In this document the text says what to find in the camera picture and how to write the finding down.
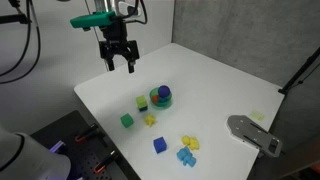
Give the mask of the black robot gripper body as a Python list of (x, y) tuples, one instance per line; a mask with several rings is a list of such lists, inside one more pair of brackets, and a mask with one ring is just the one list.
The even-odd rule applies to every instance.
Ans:
[(112, 60), (115, 55), (123, 56), (127, 61), (139, 58), (137, 42), (127, 40), (127, 27), (124, 20), (112, 17), (109, 25), (100, 26), (104, 41), (99, 42), (100, 56), (105, 60)]

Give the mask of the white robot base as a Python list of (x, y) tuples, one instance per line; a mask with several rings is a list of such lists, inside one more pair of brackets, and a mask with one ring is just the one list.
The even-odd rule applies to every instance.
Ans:
[(25, 133), (0, 128), (0, 180), (66, 180), (70, 159)]

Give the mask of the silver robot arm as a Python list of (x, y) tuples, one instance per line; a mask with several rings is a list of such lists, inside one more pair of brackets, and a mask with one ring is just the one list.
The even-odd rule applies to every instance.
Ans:
[(134, 72), (136, 61), (140, 58), (138, 45), (135, 40), (127, 40), (127, 26), (123, 14), (119, 11), (119, 3), (124, 0), (95, 0), (97, 10), (105, 12), (114, 11), (111, 16), (112, 24), (100, 26), (104, 41), (99, 41), (100, 57), (104, 60), (107, 70), (115, 69), (113, 58), (116, 55), (124, 57), (127, 61), (128, 71)]

